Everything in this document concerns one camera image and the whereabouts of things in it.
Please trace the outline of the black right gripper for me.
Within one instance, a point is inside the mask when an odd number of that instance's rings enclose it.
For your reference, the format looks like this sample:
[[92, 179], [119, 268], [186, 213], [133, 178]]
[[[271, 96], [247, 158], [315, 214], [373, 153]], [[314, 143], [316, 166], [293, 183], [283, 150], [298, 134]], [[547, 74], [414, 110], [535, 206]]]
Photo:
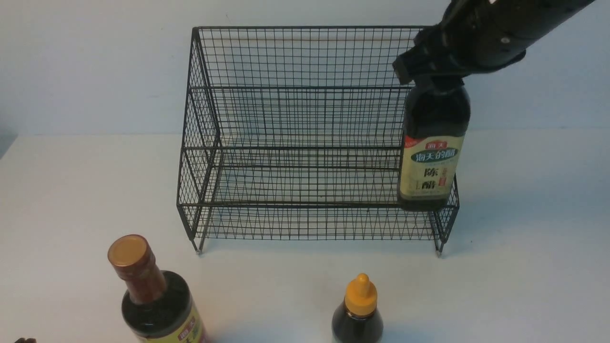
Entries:
[[452, 0], [441, 21], [422, 29], [392, 63], [401, 85], [499, 71], [527, 54], [524, 41], [499, 28], [489, 0]]

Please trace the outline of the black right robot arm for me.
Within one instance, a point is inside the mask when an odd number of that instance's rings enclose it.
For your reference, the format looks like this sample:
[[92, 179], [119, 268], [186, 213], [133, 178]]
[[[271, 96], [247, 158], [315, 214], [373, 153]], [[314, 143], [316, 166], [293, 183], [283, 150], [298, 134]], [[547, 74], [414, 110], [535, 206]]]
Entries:
[[436, 25], [392, 63], [401, 84], [424, 77], [488, 74], [521, 61], [527, 48], [590, 0], [452, 0]]

